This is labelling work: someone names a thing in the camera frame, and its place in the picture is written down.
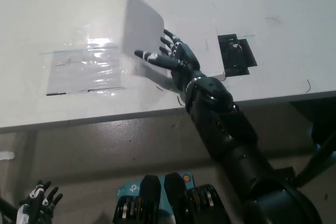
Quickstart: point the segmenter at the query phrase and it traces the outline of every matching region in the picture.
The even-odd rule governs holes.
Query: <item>robot hand on floor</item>
[[[59,194],[54,198],[58,191],[58,187],[55,187],[45,197],[50,184],[50,182],[43,184],[39,180],[37,186],[30,192],[28,197],[19,202],[19,209],[0,197],[0,212],[7,217],[2,219],[0,216],[0,223],[8,223],[6,220],[11,220],[11,223],[16,224],[51,224],[54,217],[54,209],[62,199],[63,194]]]
[[[168,48],[160,47],[162,54],[141,50],[134,54],[171,70],[176,87],[186,94],[185,108],[205,147],[211,158],[221,164],[243,204],[244,222],[322,223],[311,201],[280,176],[260,152],[256,132],[223,84],[200,71],[200,64],[187,44],[167,30],[164,34],[168,39],[161,37],[161,42]],[[190,197],[176,198],[183,201],[179,211],[192,214],[185,206],[192,206],[195,201]],[[209,216],[207,222],[221,222],[216,218]],[[175,220],[177,224],[204,223],[194,216],[187,222],[183,218],[175,217]]]
[[[51,224],[54,217],[54,209],[57,203],[62,199],[63,194],[54,198],[58,187],[45,197],[45,192],[50,186],[50,182],[45,184],[41,180],[25,200],[19,202],[20,208],[17,211],[16,224]]]

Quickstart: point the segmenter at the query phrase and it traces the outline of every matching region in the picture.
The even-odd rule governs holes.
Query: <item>plastic sheet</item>
[[[47,95],[120,88],[120,47],[109,38],[88,39],[86,48],[52,53]]]

